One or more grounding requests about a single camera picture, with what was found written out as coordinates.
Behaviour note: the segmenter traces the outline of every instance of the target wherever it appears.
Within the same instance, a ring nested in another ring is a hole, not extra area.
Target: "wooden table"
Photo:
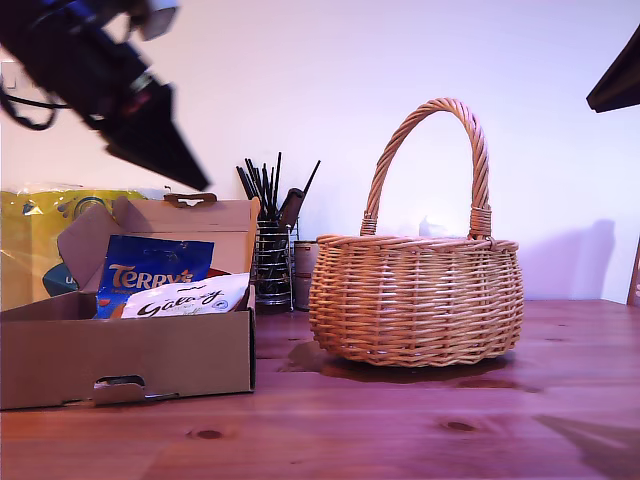
[[[2,480],[640,478],[640,309],[529,302],[504,358],[332,358],[258,318],[253,395],[2,414]]]

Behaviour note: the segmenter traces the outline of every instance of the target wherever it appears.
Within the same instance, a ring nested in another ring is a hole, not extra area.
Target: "plastic bag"
[[[19,193],[3,191],[2,309],[76,290],[58,254],[58,235],[90,206],[102,203],[111,211],[121,196],[145,198],[125,190],[40,191],[30,186]]]

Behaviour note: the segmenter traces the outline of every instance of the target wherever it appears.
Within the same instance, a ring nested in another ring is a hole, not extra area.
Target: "terry's chocolate bag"
[[[136,292],[205,279],[212,256],[212,242],[112,235],[96,296],[95,318],[119,316],[127,299]]]

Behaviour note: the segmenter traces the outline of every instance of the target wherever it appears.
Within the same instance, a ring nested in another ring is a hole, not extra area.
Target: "pen holder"
[[[293,308],[291,230],[282,232],[277,222],[258,221],[254,249],[256,302]]]

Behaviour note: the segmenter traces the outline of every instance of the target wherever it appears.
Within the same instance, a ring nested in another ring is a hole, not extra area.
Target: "woven basket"
[[[391,160],[438,111],[458,117],[471,140],[469,236],[376,236]],[[318,237],[310,319],[322,348],[374,365],[418,367],[472,364],[514,347],[524,303],[518,244],[491,237],[488,163],[482,128],[458,100],[432,100],[407,117],[378,160],[360,236]]]

